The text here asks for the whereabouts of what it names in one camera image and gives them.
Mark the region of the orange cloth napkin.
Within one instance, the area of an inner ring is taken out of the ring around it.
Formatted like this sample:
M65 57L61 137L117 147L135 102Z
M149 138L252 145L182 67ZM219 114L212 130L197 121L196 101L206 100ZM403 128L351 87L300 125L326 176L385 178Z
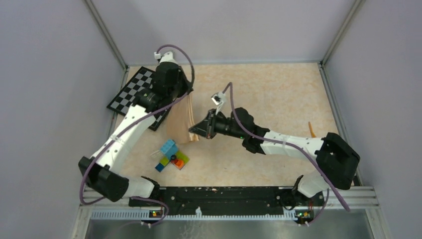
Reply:
M166 119L167 135L176 144L199 141L199 137L189 132L194 125L192 93L171 107Z

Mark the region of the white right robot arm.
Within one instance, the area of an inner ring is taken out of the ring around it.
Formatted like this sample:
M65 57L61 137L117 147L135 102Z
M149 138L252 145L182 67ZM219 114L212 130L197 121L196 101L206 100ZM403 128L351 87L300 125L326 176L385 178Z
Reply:
M327 189L342 202L339 191L350 189L360 162L358 153L336 133L329 132L322 138L277 133L256 125L244 108L236 108L230 117L211 109L189 132L206 139L217 134L242 139L242 146L251 153L308 160L315 171L300 176L296 182L292 199L298 205L305 205L315 194Z

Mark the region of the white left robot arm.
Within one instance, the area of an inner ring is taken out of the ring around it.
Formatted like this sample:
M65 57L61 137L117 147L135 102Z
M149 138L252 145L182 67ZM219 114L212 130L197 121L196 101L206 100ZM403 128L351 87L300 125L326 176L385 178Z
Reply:
M146 177L127 178L120 174L126 158L142 134L156 121L155 115L172 107L193 90L182 67L175 61L158 64L151 87L135 94L118 128L91 157L82 157L78 163L83 176L80 201L83 205L84 187L88 186L102 198L112 202L124 197L140 197L148 206L159 201L157 183Z

